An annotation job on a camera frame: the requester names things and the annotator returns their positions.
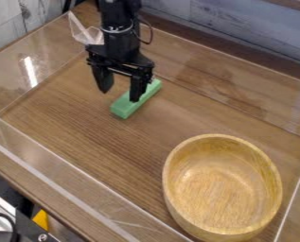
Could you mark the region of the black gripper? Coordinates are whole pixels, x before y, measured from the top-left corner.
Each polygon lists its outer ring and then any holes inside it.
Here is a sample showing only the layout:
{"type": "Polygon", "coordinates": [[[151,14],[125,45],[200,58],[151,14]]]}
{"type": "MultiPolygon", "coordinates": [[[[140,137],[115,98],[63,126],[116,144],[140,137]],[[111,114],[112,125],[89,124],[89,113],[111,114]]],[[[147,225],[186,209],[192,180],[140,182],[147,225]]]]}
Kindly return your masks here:
{"type": "Polygon", "coordinates": [[[112,74],[129,77],[128,101],[138,102],[152,76],[152,61],[140,53],[139,29],[104,32],[103,45],[87,45],[87,64],[99,90],[105,94],[113,84],[112,74]]]}

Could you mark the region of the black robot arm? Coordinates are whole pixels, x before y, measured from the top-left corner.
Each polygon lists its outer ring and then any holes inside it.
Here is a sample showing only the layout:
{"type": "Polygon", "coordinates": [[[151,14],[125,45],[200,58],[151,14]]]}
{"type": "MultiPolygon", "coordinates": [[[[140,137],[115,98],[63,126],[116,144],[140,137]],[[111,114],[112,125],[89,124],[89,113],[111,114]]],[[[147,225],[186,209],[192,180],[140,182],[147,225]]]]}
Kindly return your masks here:
{"type": "Polygon", "coordinates": [[[140,53],[140,27],[150,24],[139,16],[140,0],[95,0],[100,13],[100,33],[104,43],[85,45],[87,64],[91,67],[99,90],[105,93],[112,74],[129,77],[128,101],[138,102],[151,82],[154,62],[140,53]]]}

